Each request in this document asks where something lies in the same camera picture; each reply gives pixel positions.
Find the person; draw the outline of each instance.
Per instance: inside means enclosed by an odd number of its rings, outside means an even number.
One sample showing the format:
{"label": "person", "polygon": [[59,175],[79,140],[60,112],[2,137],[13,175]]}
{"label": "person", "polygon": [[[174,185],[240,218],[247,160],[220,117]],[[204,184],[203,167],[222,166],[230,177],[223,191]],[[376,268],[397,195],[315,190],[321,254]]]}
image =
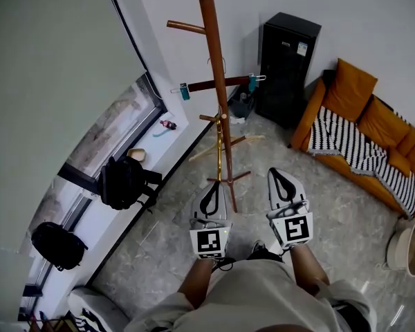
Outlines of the person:
{"label": "person", "polygon": [[125,331],[375,331],[375,312],[361,292],[344,280],[330,284],[306,244],[290,255],[293,272],[261,241],[249,258],[212,275],[214,260],[199,259],[177,293]]}

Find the orange sofa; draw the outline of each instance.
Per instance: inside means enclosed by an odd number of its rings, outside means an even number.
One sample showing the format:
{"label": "orange sofa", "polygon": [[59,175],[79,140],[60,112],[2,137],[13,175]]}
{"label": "orange sofa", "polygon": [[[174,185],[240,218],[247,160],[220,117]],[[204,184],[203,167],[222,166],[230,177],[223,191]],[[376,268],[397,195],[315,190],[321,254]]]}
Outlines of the orange sofa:
{"label": "orange sofa", "polygon": [[[318,111],[320,110],[320,107],[325,101],[328,90],[333,82],[335,82],[335,71],[325,71],[323,77],[318,80],[313,95],[309,100],[302,119],[291,139],[290,145],[293,149],[301,149],[302,151],[307,152],[309,139],[311,137],[312,124],[318,114]],[[397,211],[398,213],[404,214],[395,198],[383,187],[377,178],[373,176],[354,174],[351,172],[350,166],[341,155],[316,155],[315,158],[357,183],[360,187],[376,196],[391,209]]]}

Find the white wall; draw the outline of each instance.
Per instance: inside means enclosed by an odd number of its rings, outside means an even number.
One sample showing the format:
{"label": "white wall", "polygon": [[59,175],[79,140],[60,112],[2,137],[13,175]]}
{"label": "white wall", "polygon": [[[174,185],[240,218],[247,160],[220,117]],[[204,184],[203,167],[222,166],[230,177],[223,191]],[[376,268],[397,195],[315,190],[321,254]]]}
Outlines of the white wall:
{"label": "white wall", "polygon": [[[215,0],[227,76],[259,72],[258,25],[282,11],[322,25],[306,83],[338,57],[379,80],[375,94],[415,125],[415,0]],[[168,19],[202,24],[197,0],[142,0],[169,80],[212,77],[205,38],[166,28]],[[212,93],[197,93],[183,108],[190,118],[212,108]]]}

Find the wooden coat rack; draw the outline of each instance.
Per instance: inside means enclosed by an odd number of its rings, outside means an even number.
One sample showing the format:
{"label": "wooden coat rack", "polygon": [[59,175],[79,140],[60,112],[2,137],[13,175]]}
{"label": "wooden coat rack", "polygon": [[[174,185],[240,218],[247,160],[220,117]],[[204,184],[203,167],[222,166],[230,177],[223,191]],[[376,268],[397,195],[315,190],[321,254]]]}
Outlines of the wooden coat rack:
{"label": "wooden coat rack", "polygon": [[[229,127],[229,110],[228,110],[228,97],[226,93],[226,79],[223,69],[223,56],[221,54],[221,43],[219,26],[216,20],[216,11],[214,0],[199,0],[201,14],[203,16],[204,27],[195,26],[192,24],[186,24],[178,21],[168,21],[167,27],[177,28],[180,30],[188,30],[190,32],[199,33],[206,36],[207,48],[209,49],[209,56],[212,65],[212,73],[214,79],[205,82],[199,82],[191,84],[189,86],[190,91],[200,91],[216,89],[216,95],[219,101],[219,113],[216,117],[200,115],[200,119],[215,122],[217,124],[217,147],[218,147],[218,169],[217,178],[208,178],[209,181],[222,181],[227,183],[230,188],[230,194],[232,198],[232,207],[237,212],[237,202],[234,195],[234,182],[244,176],[250,174],[247,171],[236,177],[232,175],[232,150],[231,147],[235,144],[246,139],[246,137],[240,137],[234,140],[233,144],[230,139],[230,127]],[[231,77],[227,79],[228,86],[246,84],[249,83],[249,76]],[[226,167],[228,169],[227,179],[221,179],[221,143],[224,144],[226,155]]]}

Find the label sticker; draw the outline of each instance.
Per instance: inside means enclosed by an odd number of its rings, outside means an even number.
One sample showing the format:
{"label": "label sticker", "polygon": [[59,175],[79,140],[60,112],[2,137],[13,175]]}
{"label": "label sticker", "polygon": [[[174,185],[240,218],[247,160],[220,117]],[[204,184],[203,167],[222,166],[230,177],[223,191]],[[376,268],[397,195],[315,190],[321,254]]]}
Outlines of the label sticker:
{"label": "label sticker", "polygon": [[303,57],[306,57],[306,52],[307,52],[307,44],[301,41],[300,43],[298,43],[297,54],[300,54]]}

